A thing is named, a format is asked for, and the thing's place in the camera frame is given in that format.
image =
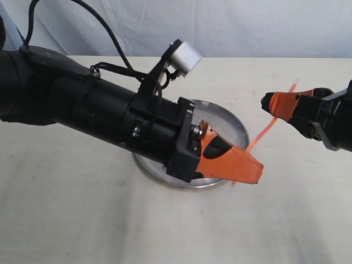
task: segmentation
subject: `metal plate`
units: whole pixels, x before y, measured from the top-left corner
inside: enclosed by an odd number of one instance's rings
[[[217,104],[192,100],[196,107],[193,114],[192,123],[199,125],[202,120],[208,121],[219,135],[228,140],[233,145],[246,149],[249,144],[248,133],[241,121],[230,111]],[[160,163],[152,161],[140,155],[133,154],[136,161],[154,178],[157,178],[168,185],[190,188],[205,188],[219,184],[222,179],[195,179],[190,183],[171,177],[166,174],[166,168]]]

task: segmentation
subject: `white curtain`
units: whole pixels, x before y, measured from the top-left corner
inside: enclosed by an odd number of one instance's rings
[[[1,0],[26,35],[29,0]],[[352,57],[351,0],[85,0],[129,56],[160,56],[177,38],[205,57]],[[65,54],[117,55],[68,0],[41,0],[32,44]]]

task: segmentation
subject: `orange string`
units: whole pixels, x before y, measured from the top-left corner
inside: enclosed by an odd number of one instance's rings
[[[293,91],[296,89],[297,84],[298,84],[298,80],[295,81],[295,82],[292,84],[292,86],[291,86],[289,92],[293,92]],[[252,142],[251,142],[251,143],[249,144],[249,146],[246,148],[246,153],[250,153],[250,152],[251,152],[251,150],[253,149],[253,147],[254,147],[254,146],[258,143],[258,141],[261,140],[261,138],[274,126],[274,124],[276,123],[276,121],[277,121],[277,117],[274,117],[274,118],[270,121],[269,125],[266,126],[266,128],[264,128],[263,131],[261,131],[261,132],[259,133],[259,135],[258,135],[254,140],[252,140]]]

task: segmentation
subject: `white table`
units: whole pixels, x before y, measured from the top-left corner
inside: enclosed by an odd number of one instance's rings
[[[89,66],[119,58],[75,57]],[[131,58],[149,71],[158,58]],[[270,91],[346,88],[351,59],[203,59],[164,92],[236,114],[253,138]],[[137,82],[103,77],[134,91]],[[278,122],[253,150],[257,185],[168,188],[128,151],[62,125],[0,124],[0,263],[350,263],[352,153]]]

